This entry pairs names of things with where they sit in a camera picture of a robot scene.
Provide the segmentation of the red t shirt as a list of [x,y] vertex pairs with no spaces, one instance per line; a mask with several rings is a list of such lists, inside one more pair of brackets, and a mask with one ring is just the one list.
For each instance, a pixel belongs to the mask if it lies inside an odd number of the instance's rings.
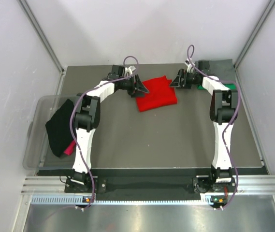
[[175,90],[170,87],[171,82],[172,80],[168,79],[165,75],[143,81],[149,93],[146,93],[143,97],[136,98],[139,112],[177,104],[178,100]]

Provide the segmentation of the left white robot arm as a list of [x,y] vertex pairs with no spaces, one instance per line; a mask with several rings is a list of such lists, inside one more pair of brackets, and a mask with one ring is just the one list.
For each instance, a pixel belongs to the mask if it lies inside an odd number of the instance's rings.
[[132,98],[144,96],[149,90],[137,74],[137,67],[113,65],[111,72],[93,89],[82,93],[70,118],[70,132],[76,143],[73,175],[70,182],[81,191],[95,192],[91,173],[92,140],[101,120],[101,103],[118,90],[127,91]]

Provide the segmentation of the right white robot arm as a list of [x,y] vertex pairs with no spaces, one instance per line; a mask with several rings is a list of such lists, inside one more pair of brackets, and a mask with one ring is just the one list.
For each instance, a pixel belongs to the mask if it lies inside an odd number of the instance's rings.
[[190,89],[193,85],[202,87],[211,95],[209,116],[215,129],[215,153],[211,173],[207,179],[198,178],[196,186],[220,191],[235,183],[231,158],[231,137],[234,122],[240,107],[237,86],[232,81],[222,81],[209,71],[208,61],[193,63],[185,61],[186,69],[180,69],[170,87]]

